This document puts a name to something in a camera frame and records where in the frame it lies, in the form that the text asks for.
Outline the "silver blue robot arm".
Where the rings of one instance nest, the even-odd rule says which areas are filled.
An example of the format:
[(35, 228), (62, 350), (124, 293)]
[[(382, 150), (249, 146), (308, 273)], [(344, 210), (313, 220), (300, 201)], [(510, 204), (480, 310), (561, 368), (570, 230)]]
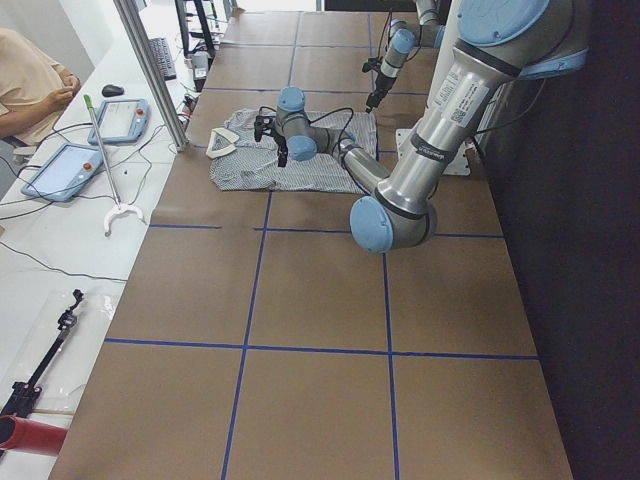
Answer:
[(417, 24), (392, 18), (388, 14), (387, 45), (384, 55), (370, 57), (362, 66), (362, 72), (375, 72), (373, 91), (366, 100), (366, 112), (378, 108), (381, 101), (392, 89), (404, 64), (423, 47), (439, 49), (446, 26), (440, 22), (437, 1), (415, 1)]
[(442, 43), (451, 26), (439, 23), (435, 2), (419, 1), (416, 10), (418, 24), (392, 22), (384, 57), (363, 66), (377, 74), (366, 102), (374, 109), (413, 49), (433, 46), (453, 55), (433, 105), (411, 130), (393, 170), (344, 129), (314, 126), (296, 87), (282, 89), (274, 114), (254, 121), (255, 139), (276, 141), (279, 166), (329, 154), (367, 191), (352, 206), (350, 228), (357, 244), (374, 253), (414, 247), (434, 234), (437, 217), (428, 196), (460, 145), (477, 132), (501, 85), (572, 73), (588, 52), (589, 1), (463, 1), (453, 11), (458, 37), (451, 46)]

